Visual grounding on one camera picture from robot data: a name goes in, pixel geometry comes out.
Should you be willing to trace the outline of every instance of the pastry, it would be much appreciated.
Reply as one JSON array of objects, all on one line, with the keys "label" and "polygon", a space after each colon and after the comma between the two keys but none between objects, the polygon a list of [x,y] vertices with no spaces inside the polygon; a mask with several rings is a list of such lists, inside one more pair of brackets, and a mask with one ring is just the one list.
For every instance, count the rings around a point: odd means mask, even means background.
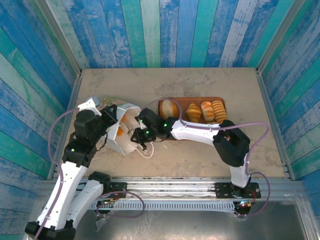
[{"label": "pastry", "polygon": [[201,104],[201,110],[202,110],[204,120],[210,122],[215,119],[215,113],[212,108],[212,103],[210,101],[204,101]]},{"label": "pastry", "polygon": [[213,101],[212,108],[214,111],[215,120],[219,124],[221,124],[224,120],[228,119],[225,106],[221,101],[219,100]]},{"label": "pastry", "polygon": [[163,100],[160,103],[159,114],[164,120],[166,120],[168,117],[178,118],[179,109],[175,102],[170,100]]},{"label": "pastry", "polygon": [[186,110],[186,114],[190,122],[198,123],[201,117],[201,108],[197,106],[194,102],[190,103],[189,107]]}]

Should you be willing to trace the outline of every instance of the blue wooden wall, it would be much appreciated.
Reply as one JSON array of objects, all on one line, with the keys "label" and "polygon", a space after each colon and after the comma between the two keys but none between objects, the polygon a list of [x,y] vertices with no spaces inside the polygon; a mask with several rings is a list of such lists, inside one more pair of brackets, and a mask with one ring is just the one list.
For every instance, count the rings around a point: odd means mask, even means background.
[{"label": "blue wooden wall", "polygon": [[0,239],[23,238],[75,79],[35,0],[0,0]]},{"label": "blue wooden wall", "polygon": [[256,67],[293,0],[46,0],[81,69]]},{"label": "blue wooden wall", "polygon": [[306,0],[263,79],[296,179],[320,218],[320,1]]}]

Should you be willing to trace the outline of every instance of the food tray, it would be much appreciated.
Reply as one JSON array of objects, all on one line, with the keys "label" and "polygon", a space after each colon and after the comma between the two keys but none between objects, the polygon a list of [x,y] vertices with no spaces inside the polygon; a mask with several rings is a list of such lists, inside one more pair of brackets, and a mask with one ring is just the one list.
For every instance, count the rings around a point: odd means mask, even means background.
[{"label": "food tray", "polygon": [[[187,116],[186,110],[189,107],[191,102],[194,102],[197,104],[197,106],[200,108],[201,104],[203,103],[203,101],[216,101],[219,100],[222,102],[225,111],[227,112],[227,108],[226,108],[226,104],[225,101],[223,100],[223,98],[218,97],[218,96],[211,96],[211,97],[168,97],[169,99],[173,99],[176,100],[181,108],[182,108],[182,119],[185,121],[189,121],[189,118]],[[160,103],[162,102],[162,100],[159,101],[158,103],[158,114],[159,114],[159,107],[160,107]],[[207,121],[204,119],[203,115],[201,114],[201,117],[199,119],[199,123],[201,124],[206,124]]]}]

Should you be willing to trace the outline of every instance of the beige table surface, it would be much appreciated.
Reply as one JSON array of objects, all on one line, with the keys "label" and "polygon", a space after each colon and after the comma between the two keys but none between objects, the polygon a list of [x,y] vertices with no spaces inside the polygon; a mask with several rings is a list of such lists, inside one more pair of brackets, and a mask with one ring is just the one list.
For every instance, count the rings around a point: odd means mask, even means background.
[{"label": "beige table surface", "polygon": [[[94,95],[100,100],[114,96],[140,107],[162,97],[221,97],[228,119],[235,124],[269,123],[253,68],[86,69],[76,105]],[[150,108],[157,112],[157,107],[154,104]],[[74,119],[75,115],[68,136],[74,131]],[[242,130],[251,139],[251,146],[265,132],[262,126]],[[214,147],[188,140],[154,143],[149,159],[137,151],[122,156],[104,147],[94,156],[86,176],[93,171],[112,177],[230,177],[229,166]],[[252,153],[249,171],[285,176],[272,133]]]}]

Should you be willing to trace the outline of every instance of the white cable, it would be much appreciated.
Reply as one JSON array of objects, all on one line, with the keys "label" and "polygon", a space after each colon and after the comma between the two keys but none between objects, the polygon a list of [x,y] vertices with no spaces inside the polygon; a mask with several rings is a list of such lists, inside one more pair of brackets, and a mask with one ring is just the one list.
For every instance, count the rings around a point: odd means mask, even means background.
[{"label": "white cable", "polygon": [[144,157],[145,159],[149,159],[149,158],[151,158],[151,157],[154,155],[154,151],[155,151],[155,148],[154,148],[154,145],[152,144],[152,142],[150,142],[150,144],[151,144],[151,146],[152,146],[152,153],[151,153],[150,156],[145,156],[145,155],[143,155],[137,148],[136,148],[135,150],[137,150],[137,152],[138,152],[142,157]]}]

